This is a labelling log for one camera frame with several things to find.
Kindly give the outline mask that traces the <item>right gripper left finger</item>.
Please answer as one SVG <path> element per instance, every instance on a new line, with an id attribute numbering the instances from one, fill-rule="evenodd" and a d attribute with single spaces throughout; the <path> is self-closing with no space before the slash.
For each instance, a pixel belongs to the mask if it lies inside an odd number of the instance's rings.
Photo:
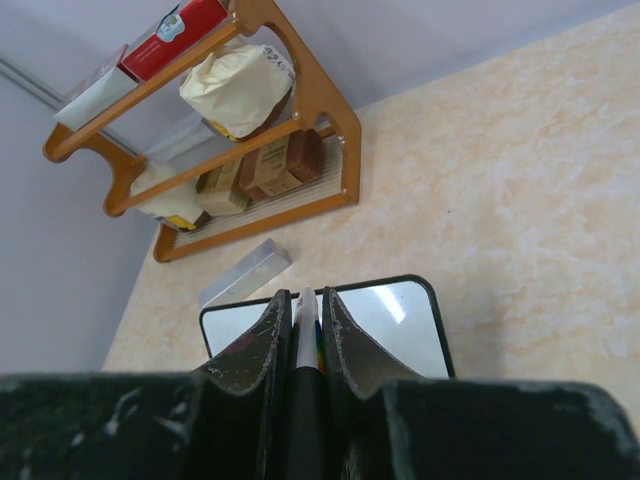
<path id="1" fill-rule="evenodd" d="M 291 293 L 279 290 L 257 321 L 199 370 L 204 425 L 198 432 L 226 479 L 264 479 L 284 391 Z"/>

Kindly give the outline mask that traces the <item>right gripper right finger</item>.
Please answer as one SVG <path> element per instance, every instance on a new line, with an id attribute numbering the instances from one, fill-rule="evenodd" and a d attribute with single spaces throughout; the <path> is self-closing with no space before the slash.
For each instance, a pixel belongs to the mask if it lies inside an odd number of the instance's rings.
<path id="1" fill-rule="evenodd" d="M 341 479 L 393 479 L 383 384 L 422 377 L 357 324 L 336 289 L 322 294 L 322 340 L 336 471 Z"/>

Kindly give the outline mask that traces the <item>black framed whiteboard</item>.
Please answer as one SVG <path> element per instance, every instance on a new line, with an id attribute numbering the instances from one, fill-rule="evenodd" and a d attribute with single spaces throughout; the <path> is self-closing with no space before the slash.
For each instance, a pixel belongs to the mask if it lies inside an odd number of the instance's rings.
<path id="1" fill-rule="evenodd" d="M 456 376 L 433 287 L 407 274 L 334 288 L 356 324 L 397 360 L 426 378 Z M 260 318 L 268 297 L 203 309 L 199 326 L 214 357 Z"/>

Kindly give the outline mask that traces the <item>white black marker pen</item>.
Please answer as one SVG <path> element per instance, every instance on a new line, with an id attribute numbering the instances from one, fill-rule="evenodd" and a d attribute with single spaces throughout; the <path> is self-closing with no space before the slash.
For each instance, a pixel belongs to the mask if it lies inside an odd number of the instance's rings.
<path id="1" fill-rule="evenodd" d="M 292 332 L 293 367 L 287 379 L 283 477 L 326 477 L 324 375 L 318 353 L 318 304 L 310 288 L 301 291 Z"/>

